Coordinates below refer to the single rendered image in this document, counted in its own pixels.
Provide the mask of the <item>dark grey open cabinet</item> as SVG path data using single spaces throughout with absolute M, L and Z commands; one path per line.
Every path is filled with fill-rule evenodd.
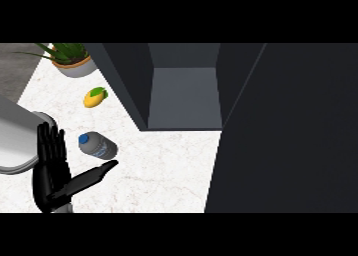
M 142 131 L 218 131 L 261 43 L 87 43 L 96 67 Z

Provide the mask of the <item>pale grey rounded appliance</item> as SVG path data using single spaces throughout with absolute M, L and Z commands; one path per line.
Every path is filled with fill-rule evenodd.
M 43 112 L 29 112 L 0 95 L 0 174 L 28 171 L 38 162 L 37 125 L 53 118 Z

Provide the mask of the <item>green plant in white pot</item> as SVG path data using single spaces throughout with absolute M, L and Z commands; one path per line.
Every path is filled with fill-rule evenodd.
M 47 59 L 58 71 L 69 78 L 81 78 L 97 69 L 89 51 L 81 43 L 53 43 L 52 47 L 37 43 L 46 55 L 31 53 L 31 56 Z

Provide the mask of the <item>yellow mango with green leaf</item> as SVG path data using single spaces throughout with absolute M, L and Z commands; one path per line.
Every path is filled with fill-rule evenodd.
M 86 108 L 93 108 L 96 107 L 103 99 L 108 97 L 108 91 L 103 87 L 96 87 L 93 88 L 86 96 L 84 96 L 84 99 L 83 99 L 83 105 Z

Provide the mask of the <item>blue-capped water bottle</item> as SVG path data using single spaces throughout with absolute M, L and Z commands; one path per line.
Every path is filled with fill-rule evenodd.
M 78 136 L 78 148 L 84 154 L 102 160 L 111 160 L 118 151 L 115 143 L 94 131 Z

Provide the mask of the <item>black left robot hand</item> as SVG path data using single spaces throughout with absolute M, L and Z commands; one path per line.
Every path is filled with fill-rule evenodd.
M 109 160 L 99 167 L 71 177 L 66 162 L 65 132 L 43 122 L 37 126 L 37 156 L 32 167 L 32 198 L 43 213 L 52 213 L 71 203 L 71 197 L 97 184 L 118 161 Z

